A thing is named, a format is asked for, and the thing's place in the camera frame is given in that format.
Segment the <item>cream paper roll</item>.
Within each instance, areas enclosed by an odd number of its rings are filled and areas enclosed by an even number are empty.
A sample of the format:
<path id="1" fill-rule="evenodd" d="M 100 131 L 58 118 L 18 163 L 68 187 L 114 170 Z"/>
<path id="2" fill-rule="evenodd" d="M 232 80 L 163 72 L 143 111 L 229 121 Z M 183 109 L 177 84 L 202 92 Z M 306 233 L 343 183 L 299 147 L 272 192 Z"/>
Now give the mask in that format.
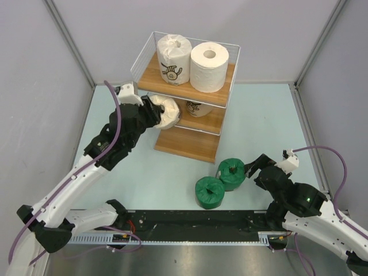
<path id="1" fill-rule="evenodd" d="M 149 98 L 154 105 L 163 108 L 163 112 L 160 112 L 160 123 L 155 125 L 156 129 L 169 129 L 179 122 L 181 109 L 173 98 L 158 94 L 150 95 Z"/>

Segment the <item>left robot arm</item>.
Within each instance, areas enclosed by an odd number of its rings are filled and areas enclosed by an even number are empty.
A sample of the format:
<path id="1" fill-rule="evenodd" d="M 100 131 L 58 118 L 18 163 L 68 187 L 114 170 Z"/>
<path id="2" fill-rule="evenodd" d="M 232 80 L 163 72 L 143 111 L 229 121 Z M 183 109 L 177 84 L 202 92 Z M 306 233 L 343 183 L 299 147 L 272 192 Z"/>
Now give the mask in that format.
<path id="1" fill-rule="evenodd" d="M 85 148 L 77 165 L 41 201 L 22 205 L 17 215 L 25 224 L 8 256 L 6 275 L 33 275 L 33 265 L 44 254 L 62 249 L 72 237 L 99 227 L 119 230 L 126 226 L 127 210 L 117 200 L 108 200 L 92 210 L 73 211 L 72 205 L 97 180 L 123 160 L 148 128 L 161 128 L 169 111 L 153 96 L 137 97 L 116 105 L 109 122 Z"/>

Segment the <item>green roll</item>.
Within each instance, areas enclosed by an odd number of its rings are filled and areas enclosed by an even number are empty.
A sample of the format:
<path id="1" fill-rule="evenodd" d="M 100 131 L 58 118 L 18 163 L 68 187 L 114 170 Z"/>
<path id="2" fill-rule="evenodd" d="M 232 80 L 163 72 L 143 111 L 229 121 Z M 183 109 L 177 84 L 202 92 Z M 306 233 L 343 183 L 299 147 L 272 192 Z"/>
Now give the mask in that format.
<path id="1" fill-rule="evenodd" d="M 222 181 L 225 191 L 237 189 L 246 178 L 244 163 L 238 158 L 223 160 L 217 168 L 216 178 Z"/>
<path id="2" fill-rule="evenodd" d="M 199 206 L 204 209 L 218 208 L 225 196 L 222 181 L 215 177 L 203 177 L 195 184 L 195 196 Z"/>

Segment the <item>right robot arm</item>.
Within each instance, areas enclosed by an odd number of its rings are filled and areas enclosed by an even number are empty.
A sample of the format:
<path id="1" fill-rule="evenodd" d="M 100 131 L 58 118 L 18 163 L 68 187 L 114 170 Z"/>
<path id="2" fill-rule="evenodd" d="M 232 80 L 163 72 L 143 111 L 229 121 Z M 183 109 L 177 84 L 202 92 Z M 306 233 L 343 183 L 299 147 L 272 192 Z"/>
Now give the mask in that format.
<path id="1" fill-rule="evenodd" d="M 265 223 L 272 231 L 292 231 L 307 237 L 345 261 L 356 275 L 367 275 L 367 230 L 345 216 L 320 190 L 307 183 L 293 182 L 290 176 L 299 167 L 291 150 L 276 162 L 262 154 L 244 165 L 244 175 L 268 191 L 273 201 Z"/>

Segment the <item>tan paper roll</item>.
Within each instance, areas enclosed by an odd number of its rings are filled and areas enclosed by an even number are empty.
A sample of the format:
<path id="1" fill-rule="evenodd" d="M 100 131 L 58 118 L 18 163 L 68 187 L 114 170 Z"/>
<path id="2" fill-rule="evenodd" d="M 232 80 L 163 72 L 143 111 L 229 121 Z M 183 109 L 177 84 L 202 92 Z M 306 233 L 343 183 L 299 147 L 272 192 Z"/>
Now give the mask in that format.
<path id="1" fill-rule="evenodd" d="M 209 114 L 214 107 L 204 103 L 186 101 L 186 109 L 193 117 L 203 117 Z"/>

